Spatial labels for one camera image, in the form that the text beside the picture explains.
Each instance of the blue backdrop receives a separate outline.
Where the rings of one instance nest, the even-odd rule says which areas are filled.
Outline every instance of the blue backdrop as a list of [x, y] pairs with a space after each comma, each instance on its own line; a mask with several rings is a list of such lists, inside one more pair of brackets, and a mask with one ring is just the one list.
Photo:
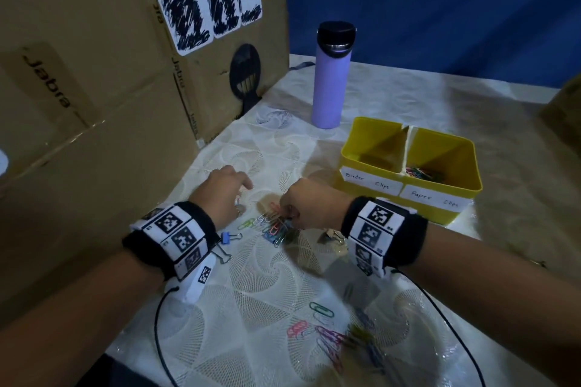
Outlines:
[[353, 60], [559, 87], [581, 72], [581, 0], [288, 0], [290, 50], [358, 28]]

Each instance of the forearm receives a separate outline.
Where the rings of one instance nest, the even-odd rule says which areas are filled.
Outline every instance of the forearm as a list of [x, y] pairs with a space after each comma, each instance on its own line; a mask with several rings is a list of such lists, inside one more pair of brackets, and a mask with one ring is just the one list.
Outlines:
[[163, 281], [120, 251], [0, 332], [6, 386], [71, 386]]
[[402, 271], [555, 382], [578, 382], [570, 376], [581, 362], [581, 291], [572, 284], [433, 224]]

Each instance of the wristband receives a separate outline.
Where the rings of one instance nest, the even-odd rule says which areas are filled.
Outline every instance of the wristband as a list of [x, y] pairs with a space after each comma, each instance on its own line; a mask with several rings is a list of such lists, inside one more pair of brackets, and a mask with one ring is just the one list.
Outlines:
[[123, 246], [147, 265], [160, 268], [165, 280], [185, 279], [220, 240], [212, 219], [192, 202], [155, 208], [131, 230]]
[[349, 259], [367, 275], [383, 278], [386, 266], [406, 266], [417, 259], [427, 228], [427, 219], [413, 208], [359, 197], [347, 210], [341, 232]]

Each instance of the patterned tablecloth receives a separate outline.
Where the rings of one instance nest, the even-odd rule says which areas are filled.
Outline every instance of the patterned tablecloth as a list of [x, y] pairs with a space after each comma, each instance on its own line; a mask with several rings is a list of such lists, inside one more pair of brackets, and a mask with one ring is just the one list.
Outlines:
[[[291, 55], [290, 62], [295, 67], [307, 60], [312, 58]], [[228, 229], [243, 234], [224, 247], [234, 258], [214, 267], [195, 305], [170, 298], [161, 310], [160, 341], [169, 369], [180, 386], [479, 385], [463, 348], [405, 278], [376, 284], [346, 261], [342, 246], [321, 242], [320, 231], [303, 231], [293, 244], [275, 248], [260, 227], [237, 227], [300, 177], [330, 181], [353, 119], [370, 116], [474, 141], [484, 190], [450, 228], [581, 280], [575, 237], [581, 233], [579, 160], [534, 118], [555, 90], [353, 63], [342, 123], [320, 130], [310, 124], [314, 70], [290, 71], [202, 150], [168, 198], [184, 200], [225, 164], [254, 182], [242, 196], [247, 213]], [[153, 342], [159, 298], [107, 352], [169, 386]], [[332, 311], [332, 318], [317, 314], [313, 302]], [[443, 310], [489, 386], [550, 385]], [[294, 336], [289, 328], [304, 327], [303, 320], [307, 328]], [[317, 328], [346, 332], [349, 324], [362, 322], [372, 324], [383, 369], [363, 350], [343, 348], [337, 357]]]

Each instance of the table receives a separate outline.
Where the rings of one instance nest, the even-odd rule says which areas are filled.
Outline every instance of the table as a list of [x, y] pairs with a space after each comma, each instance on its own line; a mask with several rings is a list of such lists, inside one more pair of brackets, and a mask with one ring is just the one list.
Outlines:
[[[309, 60], [291, 55], [290, 65]], [[162, 308], [160, 341], [170, 371], [180, 386], [479, 385], [458, 341], [404, 277], [376, 285], [341, 257], [342, 246], [321, 243], [317, 230], [275, 248], [259, 230], [236, 228], [302, 176], [330, 182], [353, 119], [364, 115], [474, 141], [484, 189], [450, 228], [581, 280], [574, 237], [581, 232], [579, 160], [534, 117], [556, 90], [352, 63], [341, 125], [321, 130], [310, 125], [313, 80], [314, 67], [291, 70], [202, 150], [168, 197], [186, 199], [225, 164], [246, 171], [255, 185], [242, 196], [246, 214], [228, 228], [243, 233], [224, 247], [234, 258], [214, 268], [195, 305], [168, 299]], [[169, 386], [153, 343], [159, 299], [141, 309], [107, 353]], [[333, 318], [316, 316], [311, 302], [331, 309]], [[383, 375], [362, 355], [345, 351], [340, 376], [317, 343], [316, 325], [327, 321], [327, 328], [345, 331], [360, 321], [356, 308], [375, 324], [386, 355]], [[443, 310], [488, 385], [551, 384]], [[289, 338], [288, 328], [301, 320], [308, 329]]]

